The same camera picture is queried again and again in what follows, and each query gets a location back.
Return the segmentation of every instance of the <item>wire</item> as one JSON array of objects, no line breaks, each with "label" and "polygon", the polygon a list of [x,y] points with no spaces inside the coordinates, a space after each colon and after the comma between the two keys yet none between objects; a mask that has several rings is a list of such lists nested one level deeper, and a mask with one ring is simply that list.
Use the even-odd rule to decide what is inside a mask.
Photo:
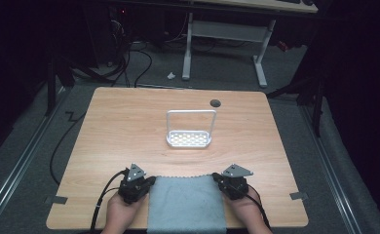
[{"label": "wire", "polygon": [[[112,19],[111,22],[115,23],[117,25],[117,32],[116,34],[118,34],[118,31],[120,30],[120,28],[122,29],[122,34],[124,34],[124,28],[123,28],[123,25],[121,23],[119,23],[117,20],[114,20]],[[120,56],[121,52],[122,52],[122,49],[123,49],[123,42],[125,40],[128,40],[128,37],[124,37],[123,36],[121,37],[121,40],[119,41],[117,39],[117,35],[116,34],[112,34],[113,37],[114,37],[114,40],[116,41],[115,44],[116,44],[116,55],[115,55],[115,59],[119,59],[120,61],[118,62],[118,65],[117,67],[112,70],[112,71],[109,71],[108,73],[105,73],[105,74],[102,74],[100,76],[102,77],[105,77],[105,78],[108,78],[110,76],[113,76],[115,74],[117,74],[118,72],[122,72],[123,69],[125,69],[125,63],[123,62],[124,60],[124,57],[123,56]],[[71,70],[72,71],[72,74],[78,78],[82,78],[82,79],[92,79],[93,77],[89,76],[89,75],[83,75],[83,74],[80,74],[78,72],[76,72],[75,70]]]},{"label": "wire", "polygon": [[253,42],[244,41],[244,42],[241,42],[241,43],[239,43],[239,44],[232,45],[232,44],[224,43],[224,42],[220,42],[220,41],[217,42],[217,44],[220,45],[220,46],[234,47],[234,48],[247,46],[247,45],[250,45],[250,44],[252,44],[252,43],[253,43]]},{"label": "wire", "polygon": [[121,77],[121,75],[122,75],[123,73],[126,72],[126,69],[127,69],[127,63],[126,63],[126,60],[124,59],[124,57],[122,58],[122,62],[123,62],[124,67],[123,67],[123,69],[120,71],[120,74],[118,74],[118,76],[117,76],[117,77],[115,78],[115,80],[112,82],[111,87],[114,87],[115,84],[117,84],[117,81],[118,81],[118,79]]},{"label": "wire", "polygon": [[132,42],[132,45],[133,44],[144,44],[144,47],[142,47],[140,49],[134,49],[135,51],[142,51],[142,50],[146,49],[148,46],[148,42],[146,42],[146,41],[134,41],[134,42]]},{"label": "wire", "polygon": [[248,194],[245,194],[244,192],[241,192],[239,191],[239,189],[235,188],[232,184],[226,184],[227,187],[231,187],[233,190],[235,190],[236,192],[238,192],[239,194],[243,194],[245,197],[249,198],[256,206],[257,208],[260,210],[260,212],[262,213],[262,216],[263,216],[263,221],[264,223],[266,224],[266,226],[269,228],[269,230],[272,230],[271,226],[270,226],[270,223],[269,223],[269,219],[265,213],[265,210],[263,209],[263,206],[262,206],[262,202],[260,200],[260,195],[259,193],[256,191],[256,189],[254,189],[250,184],[248,184],[248,186],[253,189],[253,191],[257,194],[257,197],[259,198],[260,200],[260,203],[258,203],[254,198],[252,198],[251,196],[249,196]]},{"label": "wire", "polygon": [[59,186],[60,185],[60,182],[59,180],[57,179],[56,175],[54,174],[54,170],[53,170],[53,163],[54,163],[54,158],[57,154],[57,150],[59,148],[59,146],[62,144],[63,140],[65,139],[65,137],[68,135],[69,131],[72,130],[72,128],[74,128],[74,126],[80,122],[81,119],[83,119],[85,116],[86,116],[86,113],[85,112],[83,115],[81,115],[77,120],[75,120],[71,127],[68,128],[68,130],[65,132],[65,134],[63,134],[63,136],[61,137],[61,139],[59,140],[59,142],[57,143],[56,145],[56,148],[54,149],[54,152],[53,152],[53,155],[51,156],[51,159],[50,159],[50,174],[51,174],[51,177],[53,178],[54,182]]},{"label": "wire", "polygon": [[99,196],[98,201],[96,202],[96,205],[95,205],[95,210],[94,210],[94,214],[93,214],[93,220],[91,221],[91,228],[90,228],[90,233],[91,234],[95,233],[95,223],[96,223],[96,219],[98,218],[98,212],[99,212],[99,208],[101,207],[102,199],[103,199],[103,197],[105,196],[105,194],[108,191],[113,190],[113,189],[107,190],[108,187],[110,186],[110,184],[112,183],[112,181],[117,176],[121,175],[123,172],[124,171],[120,171],[119,173],[117,173],[113,177],[111,177],[110,180],[108,180],[107,184],[105,185],[104,189],[102,190],[101,195]]},{"label": "wire", "polygon": [[216,44],[217,44],[217,40],[216,39],[213,39],[213,38],[209,38],[209,39],[205,39],[205,40],[203,40],[202,38],[197,38],[198,40],[195,40],[195,41],[199,41],[201,44],[208,44],[209,43],[209,41],[212,41],[211,42],[211,46],[210,46],[210,48],[208,48],[208,49],[206,49],[206,50],[198,50],[198,49],[196,49],[196,48],[194,48],[193,46],[192,46],[192,49],[194,50],[194,51],[197,51],[197,52],[209,52],[209,51],[211,51],[212,49],[214,49],[214,47],[216,46]]},{"label": "wire", "polygon": [[130,87],[130,80],[129,77],[127,77],[127,71],[124,71],[124,80],[126,81],[126,87]]},{"label": "wire", "polygon": [[[109,191],[116,190],[116,189],[119,189],[119,188],[120,188],[120,187],[110,188],[110,189],[106,190],[106,191],[104,192],[103,195],[107,194]],[[94,232],[92,232],[92,231],[90,230],[90,231],[81,231],[81,232],[77,232],[76,234],[91,234],[91,233],[94,233]]]},{"label": "wire", "polygon": [[181,34],[183,34],[184,28],[186,27],[186,22],[187,22],[188,17],[189,17],[189,14],[186,13],[186,16],[184,17],[184,23],[183,23],[183,26],[181,26],[180,32],[177,34],[176,37],[174,37],[173,39],[169,41],[165,41],[165,43],[174,42],[176,40],[181,40],[182,38],[185,38],[185,36],[181,36]]},{"label": "wire", "polygon": [[165,43],[164,45],[167,46],[167,47],[170,47],[170,48],[183,48],[183,47],[185,47],[187,45],[186,42],[181,42],[179,40],[176,40],[176,41],[173,41],[173,42],[170,42],[170,43],[180,44],[180,46],[172,46],[172,45],[169,45],[168,43]]},{"label": "wire", "polygon": [[145,70],[137,78],[135,78],[134,87],[137,88],[137,82],[138,82],[139,78],[141,78],[141,76],[144,75],[144,73],[147,72],[148,69],[150,69],[150,66],[153,63],[153,59],[145,52],[142,52],[142,51],[132,51],[132,52],[142,53],[142,54],[148,56],[148,58],[150,59],[150,63],[148,64],[147,68],[145,68]]}]

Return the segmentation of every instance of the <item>blue cloth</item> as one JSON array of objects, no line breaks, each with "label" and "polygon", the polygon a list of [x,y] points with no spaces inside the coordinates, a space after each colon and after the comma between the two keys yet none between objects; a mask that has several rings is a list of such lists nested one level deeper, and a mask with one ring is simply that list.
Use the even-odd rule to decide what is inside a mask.
[{"label": "blue cloth", "polygon": [[148,209],[148,234],[226,233],[221,192],[211,175],[157,177]]}]

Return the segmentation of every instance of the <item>black cable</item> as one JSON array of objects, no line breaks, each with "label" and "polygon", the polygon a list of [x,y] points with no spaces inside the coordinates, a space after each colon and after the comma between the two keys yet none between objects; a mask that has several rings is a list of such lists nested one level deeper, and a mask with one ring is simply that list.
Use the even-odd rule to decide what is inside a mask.
[{"label": "black cable", "polygon": [[126,87],[130,87],[130,80],[129,77],[127,77],[127,71],[124,71],[124,80],[126,81]]},{"label": "black cable", "polygon": [[114,79],[114,81],[112,82],[111,84],[111,87],[114,87],[115,84],[117,84],[117,81],[118,79],[120,79],[121,75],[126,72],[126,69],[127,69],[127,63],[126,63],[126,60],[124,58],[122,58],[122,63],[123,63],[123,69],[120,71],[120,73],[118,74],[118,76]]},{"label": "black cable", "polygon": [[224,43],[224,42],[220,42],[218,41],[217,42],[218,45],[220,46],[225,46],[225,47],[234,47],[234,48],[238,48],[238,47],[243,47],[243,46],[247,46],[249,44],[252,44],[252,42],[249,42],[249,41],[244,41],[244,42],[241,42],[237,45],[232,45],[232,44],[229,44],[229,43]]},{"label": "black cable", "polygon": [[175,42],[175,41],[181,40],[183,38],[187,38],[187,36],[182,36],[182,34],[184,32],[184,29],[186,28],[188,18],[189,18],[189,14],[187,13],[186,16],[184,17],[184,22],[183,22],[183,25],[181,26],[180,32],[178,32],[177,36],[175,36],[174,38],[165,41],[164,42],[165,45],[168,46],[167,43],[169,43],[169,42]]},{"label": "black cable", "polygon": [[110,180],[108,180],[107,184],[105,185],[104,189],[102,190],[101,192],[101,195],[99,196],[98,198],[98,201],[96,202],[96,205],[95,205],[95,210],[94,210],[94,214],[93,214],[93,220],[91,221],[91,228],[90,228],[90,233],[91,234],[94,234],[95,233],[95,223],[96,223],[96,219],[98,218],[98,212],[99,212],[99,208],[101,207],[101,203],[102,203],[102,199],[104,198],[105,194],[112,190],[108,190],[108,187],[110,186],[110,184],[112,183],[112,181],[119,175],[121,175],[123,173],[123,171],[120,171],[119,173],[115,174],[113,177],[110,178]]},{"label": "black cable", "polygon": [[193,49],[194,51],[197,51],[197,52],[209,52],[209,51],[211,51],[212,49],[214,49],[215,46],[216,46],[216,44],[217,44],[217,40],[214,39],[214,38],[206,39],[206,41],[208,41],[207,43],[204,43],[204,40],[201,39],[201,38],[198,38],[198,39],[196,39],[195,41],[197,41],[197,42],[199,42],[199,43],[201,43],[201,44],[209,44],[209,43],[211,43],[210,48],[208,48],[208,49],[206,49],[206,50],[198,50],[198,49],[194,48],[194,46],[192,45],[192,49]]},{"label": "black cable", "polygon": [[54,170],[53,170],[53,163],[54,163],[54,158],[57,154],[57,150],[59,148],[59,146],[61,145],[62,141],[65,139],[65,137],[68,135],[69,131],[72,130],[72,128],[74,128],[74,126],[80,122],[81,119],[83,119],[85,116],[86,116],[86,113],[85,112],[83,115],[80,116],[80,118],[78,118],[77,120],[75,120],[71,127],[69,127],[69,129],[65,132],[65,134],[63,134],[63,136],[61,137],[61,139],[59,140],[59,142],[57,143],[56,145],[56,148],[54,149],[54,152],[53,152],[53,155],[51,156],[51,159],[50,159],[50,174],[51,174],[51,177],[53,178],[54,182],[59,186],[60,185],[60,182],[58,181],[56,175],[54,174]]},{"label": "black cable", "polygon": [[136,42],[132,42],[132,44],[141,44],[141,43],[144,44],[144,47],[139,48],[139,49],[134,49],[135,51],[142,51],[142,50],[144,50],[144,49],[147,49],[147,47],[148,47],[148,42],[146,42],[146,41],[141,41],[141,42],[136,41]]},{"label": "black cable", "polygon": [[250,186],[250,184],[248,184],[248,186],[253,189],[253,191],[257,194],[257,197],[259,198],[260,200],[260,204],[252,197],[250,197],[248,194],[246,194],[246,196],[254,202],[254,204],[256,204],[257,208],[259,208],[259,210],[262,212],[262,216],[263,216],[263,221],[265,222],[266,226],[269,228],[269,230],[272,230],[271,227],[270,227],[270,223],[269,223],[269,219],[267,218],[267,215],[265,213],[265,210],[263,209],[263,206],[262,206],[262,200],[260,199],[260,195],[259,193],[256,191],[256,189],[254,189],[252,186]]},{"label": "black cable", "polygon": [[105,191],[104,195],[107,194],[109,191],[116,190],[116,189],[119,189],[119,188],[120,188],[120,187],[110,188],[110,189],[108,189],[107,191]]},{"label": "black cable", "polygon": [[[122,62],[120,61],[120,63],[117,65],[117,67],[114,70],[109,71],[108,73],[102,74],[100,76],[108,78],[110,76],[117,74],[117,72],[119,72],[122,69],[123,69],[123,65],[122,65]],[[93,77],[88,76],[88,75],[82,75],[82,74],[76,72],[75,70],[71,70],[71,72],[72,72],[72,75],[74,75],[75,77],[81,78],[81,79],[93,79]]]},{"label": "black cable", "polygon": [[81,232],[76,232],[75,234],[90,234],[90,231],[81,231]]},{"label": "black cable", "polygon": [[137,88],[137,82],[138,82],[139,78],[141,78],[141,76],[144,75],[144,73],[147,72],[148,69],[150,69],[150,66],[153,63],[153,59],[145,52],[142,52],[142,51],[132,51],[132,52],[142,53],[142,54],[148,56],[148,58],[150,59],[150,63],[148,64],[147,68],[145,68],[145,70],[137,78],[135,78],[134,87]]},{"label": "black cable", "polygon": [[[182,42],[180,40],[173,41],[173,42],[165,42],[164,45],[167,46],[167,47],[170,47],[170,48],[175,48],[175,49],[185,47],[187,45],[187,43],[186,42]],[[172,45],[169,45],[169,43],[177,43],[177,44],[180,44],[180,46],[172,46]]]}]

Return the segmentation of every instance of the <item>table top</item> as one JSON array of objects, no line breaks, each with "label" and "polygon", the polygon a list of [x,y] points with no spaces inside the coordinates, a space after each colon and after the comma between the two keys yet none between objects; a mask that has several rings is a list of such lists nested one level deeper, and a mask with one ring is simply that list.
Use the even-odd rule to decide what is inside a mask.
[{"label": "table top", "polygon": [[277,11],[297,12],[297,13],[316,13],[318,8],[300,3],[288,3],[277,0],[194,0],[195,2],[204,2],[212,4],[225,4],[238,7],[251,7],[260,9],[269,9]]},{"label": "table top", "polygon": [[[218,99],[219,107],[210,101]],[[204,149],[175,149],[167,144],[167,111],[214,109],[212,140]],[[74,145],[47,226],[86,229],[108,180],[137,163],[147,176],[201,176],[220,173],[235,163],[254,172],[247,177],[261,195],[272,226],[305,226],[308,217],[298,192],[266,96],[259,92],[98,88]],[[111,187],[118,187],[122,177]],[[96,227],[105,224],[104,197]],[[131,228],[147,227],[148,198]],[[243,227],[225,205],[229,228]]]}]

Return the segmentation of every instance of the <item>gray carpet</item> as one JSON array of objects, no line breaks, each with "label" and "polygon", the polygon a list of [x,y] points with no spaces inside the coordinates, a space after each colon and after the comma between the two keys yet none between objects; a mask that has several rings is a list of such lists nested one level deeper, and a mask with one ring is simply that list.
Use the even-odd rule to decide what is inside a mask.
[{"label": "gray carpet", "polygon": [[[269,87],[258,87],[255,71],[249,55],[257,46],[248,44],[226,52],[230,47],[215,46],[209,52],[195,52],[192,63],[192,78],[183,82],[180,79],[183,48],[165,47],[163,50],[151,46],[142,51],[152,58],[150,69],[140,78],[139,84],[193,89],[246,90],[272,92],[289,83],[298,62],[306,48],[293,49],[286,53],[270,47],[263,60]],[[134,45],[136,49],[142,44]],[[195,47],[195,50],[209,50],[209,45]],[[149,58],[138,52],[131,52],[127,69],[130,83],[149,64]],[[175,79],[167,79],[173,72]],[[45,136],[42,138],[35,157],[29,165],[9,203],[0,215],[0,233],[75,233],[74,230],[55,231],[46,227],[46,219],[51,205],[44,203],[46,196],[55,195],[57,186],[49,173],[49,163],[64,133],[72,122],[68,121],[67,111],[74,112],[73,118],[81,116],[88,108],[95,87],[104,86],[90,80],[78,80],[68,98],[57,111]],[[126,86],[122,76],[116,86]],[[274,233],[348,233],[339,212],[331,189],[326,182],[317,146],[312,133],[307,128],[299,107],[289,96],[270,100],[278,130],[291,164],[297,185],[306,192],[309,199],[304,206],[309,224],[304,228],[274,228]],[[380,233],[380,214],[363,185],[358,172],[352,165],[340,136],[331,120],[328,106],[324,103],[322,119],[322,141],[332,165],[349,195],[362,233]],[[31,135],[40,124],[46,110],[46,89],[17,120],[13,132],[0,149],[0,188],[29,142]],[[81,128],[82,121],[69,132],[57,150],[54,172],[60,179],[65,170],[72,147]]]}]

